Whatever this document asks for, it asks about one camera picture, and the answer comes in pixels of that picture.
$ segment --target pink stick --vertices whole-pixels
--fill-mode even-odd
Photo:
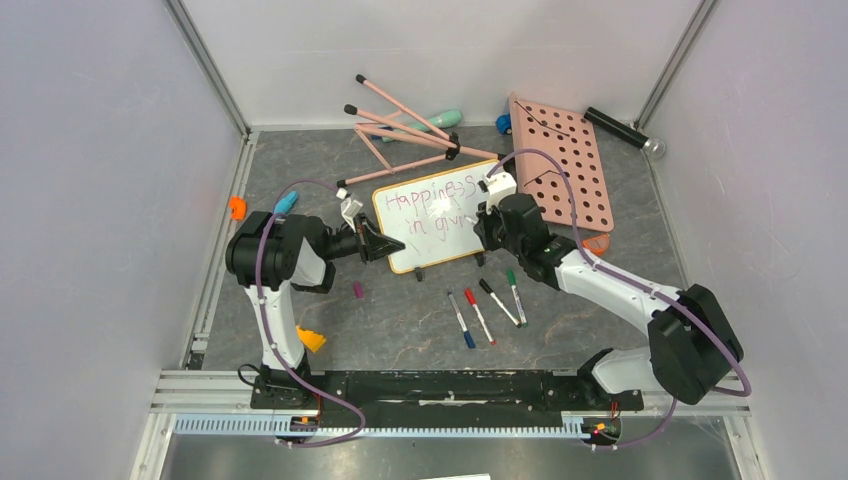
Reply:
[[[425,147],[445,148],[433,140],[426,140],[424,138],[415,137],[413,135],[398,133],[393,130],[383,130],[382,128],[367,127],[367,130],[363,128],[362,131],[371,135],[380,135],[383,137],[393,138],[399,142],[415,143],[417,145],[424,145]]]
[[[383,129],[380,129],[380,128],[374,128],[374,127],[370,127],[370,126],[367,126],[367,125],[363,125],[362,131],[365,132],[365,133],[368,133],[370,135],[382,135],[384,137],[393,138],[393,139],[398,140],[400,142],[415,143],[417,145],[424,145],[425,147],[441,148],[441,145],[436,144],[432,140],[425,140],[423,138],[413,137],[412,135],[406,135],[406,134],[394,132],[394,131],[391,131],[391,130],[383,130]],[[476,148],[459,147],[459,151],[460,151],[460,153],[464,153],[466,155],[471,155],[471,156],[474,156],[474,157],[480,157],[480,158],[485,158],[485,159],[498,158],[497,153],[487,152],[485,150],[478,150]]]
[[[420,167],[423,165],[428,165],[430,163],[435,163],[440,160],[444,160],[445,155],[437,155],[435,157],[425,158],[424,160],[418,160],[417,162],[407,163],[406,165],[401,165],[399,167],[395,167],[394,172],[390,172],[388,170],[380,170],[379,172],[368,173],[365,175],[360,175],[358,177],[348,178],[345,180],[345,185],[353,185],[354,183],[364,182],[365,180],[371,180],[372,178],[380,178],[385,177],[386,175],[391,175],[392,173],[402,172],[404,170],[409,170],[412,168]]]
[[[379,115],[365,111],[361,108],[352,107],[350,105],[348,105],[345,108],[348,108],[348,107],[350,107],[352,109],[351,112],[355,111],[355,113],[353,113],[354,115],[359,115],[362,118],[367,118],[368,120],[379,122],[379,123],[382,123],[383,125],[388,125],[389,127],[396,128],[398,130],[403,130],[404,132],[415,135],[416,137],[420,137],[420,138],[423,138],[425,140],[430,140],[430,141],[436,142],[439,145],[444,146],[445,148],[451,148],[451,147],[456,146],[456,145],[454,145],[453,143],[451,143],[447,140],[442,140],[441,138],[436,137],[434,135],[429,135],[429,134],[426,134],[424,132],[419,132],[418,130],[411,128],[411,127],[407,127],[406,125],[404,125],[402,123],[394,122],[392,120],[389,120],[388,118],[381,117]]]
[[[379,88],[379,87],[377,87],[376,85],[374,85],[373,83],[371,83],[369,80],[366,80],[366,79],[365,79],[365,77],[363,77],[363,76],[361,76],[361,75],[357,75],[357,76],[356,76],[356,79],[357,79],[357,80],[359,80],[359,81],[360,81],[360,83],[362,83],[362,84],[363,84],[363,85],[365,85],[366,87],[370,88],[371,90],[374,90],[374,93],[376,93],[377,95],[379,95],[379,96],[381,96],[381,97],[385,98],[386,100],[388,100],[389,102],[391,102],[394,106],[396,106],[396,107],[398,107],[399,109],[403,110],[403,111],[404,111],[407,115],[409,115],[410,117],[412,117],[412,118],[414,118],[414,119],[418,120],[419,122],[423,123],[424,125],[427,125],[427,128],[429,128],[430,130],[432,130],[432,131],[436,132],[437,134],[439,134],[439,136],[440,136],[440,137],[442,137],[443,139],[447,140],[447,139],[449,139],[449,138],[450,138],[450,136],[449,136],[447,133],[443,132],[441,129],[439,129],[437,126],[433,125],[432,123],[428,122],[428,121],[427,121],[427,119],[425,119],[424,117],[422,117],[422,116],[418,115],[417,113],[413,112],[413,111],[412,111],[409,107],[407,107],[406,105],[404,105],[404,104],[400,103],[399,101],[395,100],[395,98],[394,98],[394,97],[392,97],[391,95],[389,95],[388,93],[386,93],[386,92],[384,92],[384,91],[380,90],[380,88]]]
[[[363,142],[365,142],[365,145],[367,145],[368,149],[371,150],[371,153],[373,153],[374,156],[377,157],[377,160],[379,160],[380,163],[382,163],[383,166],[386,167],[386,170],[388,170],[390,172],[394,172],[395,169],[391,165],[389,165],[389,162],[387,162],[385,158],[383,158],[383,155],[380,154],[380,151],[377,150],[377,147],[375,147],[374,144],[371,143],[371,139],[369,139],[364,133],[362,133],[362,130],[364,130],[364,128],[360,127],[358,125],[354,125],[353,131],[356,132],[357,135],[359,135],[359,138],[361,138]]]

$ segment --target blue marker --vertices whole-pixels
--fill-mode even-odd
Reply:
[[[297,201],[297,192],[291,192],[274,206],[274,213],[289,213],[294,202]]]
[[[459,313],[459,305],[456,304],[456,299],[453,298],[453,294],[451,292],[448,292],[448,298],[451,299],[453,309],[456,311],[456,319],[459,320],[459,326],[462,327],[462,335],[465,337],[465,344],[468,345],[468,348],[476,348],[476,345],[474,345],[474,339],[471,338],[471,333],[468,331],[468,327],[465,326],[465,320],[462,319],[462,314]]]

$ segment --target orange object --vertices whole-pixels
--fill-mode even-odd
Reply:
[[[230,197],[230,208],[232,212],[230,217],[233,220],[244,220],[247,215],[247,202],[241,197]]]
[[[587,238],[583,240],[583,246],[589,249],[595,255],[601,256],[609,248],[609,234],[598,235],[597,237]]]

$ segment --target pink tripod stand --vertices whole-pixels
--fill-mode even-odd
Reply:
[[[370,180],[372,178],[382,177],[385,175],[391,175],[397,172],[402,172],[404,170],[409,170],[415,167],[420,167],[422,165],[427,165],[430,163],[438,162],[439,160],[453,160],[458,153],[464,153],[466,155],[472,155],[475,157],[480,157],[484,159],[490,158],[499,158],[502,155],[498,155],[497,153],[487,152],[484,150],[478,150],[476,148],[463,147],[459,144],[459,137],[454,133],[452,135],[448,135],[439,127],[433,125],[428,122],[427,119],[418,115],[409,109],[406,105],[400,103],[395,100],[394,97],[389,95],[388,93],[381,90],[379,87],[366,80],[362,75],[356,76],[356,81],[365,85],[366,87],[373,90],[377,95],[385,98],[392,105],[396,106],[398,110],[390,115],[385,117],[381,117],[371,112],[367,112],[362,110],[361,108],[356,108],[353,105],[345,105],[345,113],[350,115],[358,115],[367,120],[371,120],[370,122],[365,123],[357,123],[353,127],[353,131],[359,135],[359,138],[365,142],[365,145],[368,146],[368,149],[377,157],[377,160],[386,167],[384,170],[379,170],[374,173],[368,173],[365,175],[360,175],[358,177],[348,178],[345,180],[339,180],[338,186],[344,187],[346,185],[353,185],[354,183],[359,183],[365,180]],[[398,117],[399,115],[407,114],[415,120],[423,123],[430,129],[430,133],[420,132],[415,130],[414,128],[408,127],[401,123],[395,122],[393,119]],[[398,133],[394,130],[384,130],[380,128],[380,125],[386,125],[392,127],[397,130],[402,130],[407,132],[407,134]],[[377,147],[374,146],[374,143],[371,142],[369,138],[370,135],[377,135],[382,137],[389,137],[401,142],[415,143],[417,145],[425,145],[427,147],[433,148],[444,148],[445,152],[434,157],[425,158],[423,160],[418,160],[417,162],[410,162],[405,165],[400,165],[397,167],[393,167],[389,165],[389,162],[386,161],[385,157],[377,150]]]

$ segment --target marker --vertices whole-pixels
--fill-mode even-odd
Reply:
[[[507,270],[506,276],[509,278],[509,287],[512,289],[512,298],[515,299],[515,307],[518,308],[521,324],[527,325],[527,315],[524,314],[524,307],[521,306],[521,299],[518,298],[518,287],[515,286],[515,274],[512,273],[512,270]]]
[[[468,345],[468,348],[477,348],[477,346],[474,345],[474,339],[471,338],[471,332],[469,332],[468,327],[465,326],[465,320],[462,319],[462,313],[459,312],[459,305],[456,304],[456,299],[453,298],[453,294],[451,292],[448,292],[448,298],[451,299],[453,309],[456,312],[456,319],[459,320],[459,326],[462,327],[462,335],[465,337],[465,344]]]
[[[517,318],[513,317],[512,314],[509,313],[509,310],[506,309],[506,306],[504,306],[503,302],[501,302],[501,299],[498,298],[497,295],[495,295],[495,291],[492,290],[492,287],[490,287],[489,284],[482,278],[480,279],[480,286],[483,287],[483,291],[488,293],[489,296],[492,297],[492,300],[494,300],[495,303],[497,303],[498,306],[501,307],[501,310],[503,310],[504,313],[506,313],[506,316],[509,317],[510,320],[512,320],[512,323],[514,323],[516,327],[521,328],[521,322],[519,322]]]
[[[483,331],[486,332],[486,338],[489,339],[489,343],[492,345],[495,344],[495,339],[492,338],[492,334],[489,333],[489,327],[486,326],[486,320],[483,319],[483,314],[480,313],[480,307],[477,306],[477,300],[474,300],[474,294],[471,293],[470,288],[465,289],[465,298],[468,299],[468,303],[474,307],[474,311],[477,312],[477,319],[480,320],[480,325],[483,325]]]

